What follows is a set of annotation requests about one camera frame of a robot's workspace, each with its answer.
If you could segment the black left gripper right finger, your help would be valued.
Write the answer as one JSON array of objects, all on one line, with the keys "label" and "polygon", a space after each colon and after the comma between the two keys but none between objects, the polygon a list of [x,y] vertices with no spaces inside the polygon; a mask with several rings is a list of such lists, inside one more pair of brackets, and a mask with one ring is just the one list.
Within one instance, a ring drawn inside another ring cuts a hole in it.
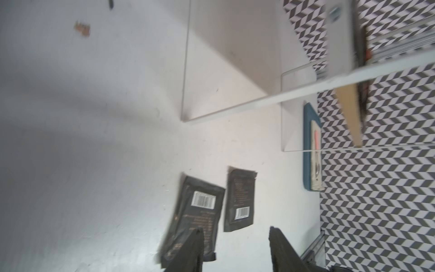
[{"label": "black left gripper right finger", "polygon": [[279,228],[270,227],[268,239],[273,272],[310,272]]}]

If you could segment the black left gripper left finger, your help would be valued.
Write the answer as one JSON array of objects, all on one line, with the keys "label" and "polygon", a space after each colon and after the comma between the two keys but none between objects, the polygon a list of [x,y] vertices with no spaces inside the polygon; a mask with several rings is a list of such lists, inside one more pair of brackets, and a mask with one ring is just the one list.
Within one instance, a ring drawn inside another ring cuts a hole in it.
[{"label": "black left gripper left finger", "polygon": [[165,272],[201,272],[204,257],[204,233],[202,228],[191,232]]}]

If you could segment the black tea bag with barcode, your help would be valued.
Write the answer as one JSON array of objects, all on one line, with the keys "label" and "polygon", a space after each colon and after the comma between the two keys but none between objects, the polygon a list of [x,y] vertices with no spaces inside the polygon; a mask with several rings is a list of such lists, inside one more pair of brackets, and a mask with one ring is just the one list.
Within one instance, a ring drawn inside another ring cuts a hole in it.
[{"label": "black tea bag with barcode", "polygon": [[224,232],[233,232],[254,223],[254,198],[257,172],[229,168]]}]

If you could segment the white wooden two-tier shelf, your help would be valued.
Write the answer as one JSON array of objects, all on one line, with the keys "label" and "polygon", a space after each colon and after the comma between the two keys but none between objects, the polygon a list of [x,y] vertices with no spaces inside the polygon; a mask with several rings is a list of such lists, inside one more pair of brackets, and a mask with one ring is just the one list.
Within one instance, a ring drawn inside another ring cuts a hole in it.
[{"label": "white wooden two-tier shelf", "polygon": [[[173,1],[186,28],[182,117],[190,119],[312,83],[316,74],[281,1]],[[309,94],[201,124],[186,124],[197,154],[302,152]]]}]

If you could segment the beige folded cloth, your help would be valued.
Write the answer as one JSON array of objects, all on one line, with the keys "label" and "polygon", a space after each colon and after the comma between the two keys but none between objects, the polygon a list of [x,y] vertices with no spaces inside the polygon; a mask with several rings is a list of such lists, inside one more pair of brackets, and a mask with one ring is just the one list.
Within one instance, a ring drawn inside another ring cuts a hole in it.
[{"label": "beige folded cloth", "polygon": [[315,120],[311,121],[311,190],[325,190],[322,181],[321,128]]}]

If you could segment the teal rectangular tray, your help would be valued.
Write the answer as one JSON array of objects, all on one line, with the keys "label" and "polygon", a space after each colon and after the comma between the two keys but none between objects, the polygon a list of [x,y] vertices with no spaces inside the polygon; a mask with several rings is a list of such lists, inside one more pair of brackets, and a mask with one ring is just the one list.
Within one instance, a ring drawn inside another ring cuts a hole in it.
[{"label": "teal rectangular tray", "polygon": [[321,120],[310,103],[304,105],[303,119],[303,183],[308,191],[311,190],[311,121],[315,120],[322,129]]}]

